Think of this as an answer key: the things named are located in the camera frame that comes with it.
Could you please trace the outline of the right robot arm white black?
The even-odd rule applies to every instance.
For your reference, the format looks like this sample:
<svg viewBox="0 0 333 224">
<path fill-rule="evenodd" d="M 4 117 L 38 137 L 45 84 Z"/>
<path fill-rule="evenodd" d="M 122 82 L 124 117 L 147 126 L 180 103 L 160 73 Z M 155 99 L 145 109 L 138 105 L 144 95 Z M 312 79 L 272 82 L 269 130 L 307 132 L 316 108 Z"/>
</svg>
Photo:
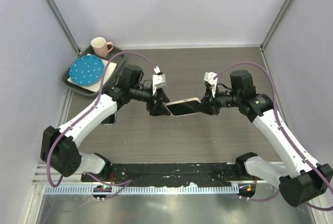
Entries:
<svg viewBox="0 0 333 224">
<path fill-rule="evenodd" d="M 270 97 L 256 92 L 247 70 L 233 71 L 230 81 L 227 91 L 219 91 L 217 74 L 205 73 L 206 92 L 196 111 L 218 115 L 221 108 L 237 107 L 265 135 L 283 162 L 283 166 L 278 166 L 249 152 L 236 158 L 236 176 L 242 180 L 250 176 L 265 180 L 276 187 L 292 207 L 324 194 L 332 179 L 332 167 L 320 164 L 306 151 L 280 120 L 280 113 Z"/>
</svg>

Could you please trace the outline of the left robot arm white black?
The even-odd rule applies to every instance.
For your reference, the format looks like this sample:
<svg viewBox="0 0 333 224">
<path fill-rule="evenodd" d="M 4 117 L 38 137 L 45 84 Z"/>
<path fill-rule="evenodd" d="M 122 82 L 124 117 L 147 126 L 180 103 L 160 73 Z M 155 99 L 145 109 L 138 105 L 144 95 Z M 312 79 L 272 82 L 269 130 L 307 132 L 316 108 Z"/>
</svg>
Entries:
<svg viewBox="0 0 333 224">
<path fill-rule="evenodd" d="M 169 102 L 163 91 L 165 75 L 155 69 L 152 84 L 142 83 L 143 71 L 136 65 L 126 65 L 115 84 L 109 84 L 103 93 L 69 122 L 54 128 L 47 127 L 43 132 L 41 159 L 47 171 L 56 170 L 63 177 L 75 172 L 88 172 L 100 182 L 111 175 L 111 163 L 100 154 L 86 154 L 78 148 L 86 136 L 99 124 L 112 125 L 116 113 L 131 100 L 145 102 L 151 116 L 170 115 L 165 104 Z"/>
</svg>

